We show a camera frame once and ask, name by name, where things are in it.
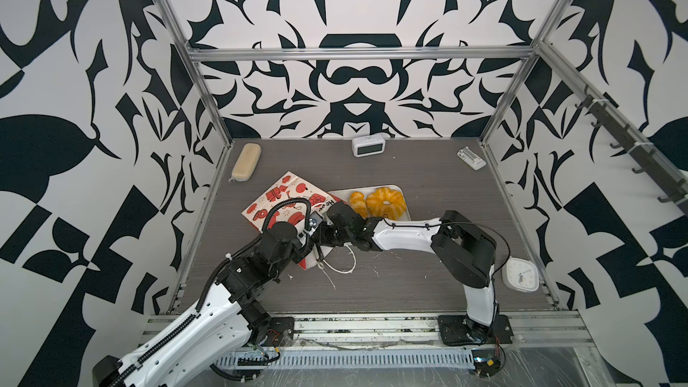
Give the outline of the fake twisted bread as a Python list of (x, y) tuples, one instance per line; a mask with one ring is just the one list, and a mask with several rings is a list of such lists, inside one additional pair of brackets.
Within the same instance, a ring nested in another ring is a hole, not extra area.
[(364, 219), (369, 216), (367, 201), (365, 199), (365, 195), (361, 192), (353, 192), (349, 196), (349, 206)]

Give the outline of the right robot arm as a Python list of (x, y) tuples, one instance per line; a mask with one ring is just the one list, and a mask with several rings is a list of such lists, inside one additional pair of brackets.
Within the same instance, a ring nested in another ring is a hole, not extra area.
[(457, 211), (425, 221), (363, 218), (345, 202), (337, 202), (322, 220), (306, 222), (305, 244), (352, 245), (361, 251), (410, 250), (433, 254), (464, 289), (465, 315), (440, 315), (441, 341), (450, 347), (513, 343), (511, 322), (500, 313), (494, 286), (496, 242), (479, 225)]

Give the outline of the fake ring bread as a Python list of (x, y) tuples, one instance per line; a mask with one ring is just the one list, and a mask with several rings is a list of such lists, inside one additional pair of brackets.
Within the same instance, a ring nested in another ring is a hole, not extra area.
[(367, 209), (373, 217), (399, 220), (407, 210), (403, 194), (390, 187), (376, 189), (367, 198)]

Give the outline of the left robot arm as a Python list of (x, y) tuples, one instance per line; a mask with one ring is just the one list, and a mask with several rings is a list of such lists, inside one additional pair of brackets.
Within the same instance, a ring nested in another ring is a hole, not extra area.
[(271, 318), (258, 297), (309, 251), (294, 225), (272, 221), (279, 209), (291, 204), (311, 207), (303, 197), (276, 204), (260, 234), (214, 269), (193, 306), (123, 358), (100, 360), (92, 371), (94, 385), (185, 386), (223, 354), (260, 344)]

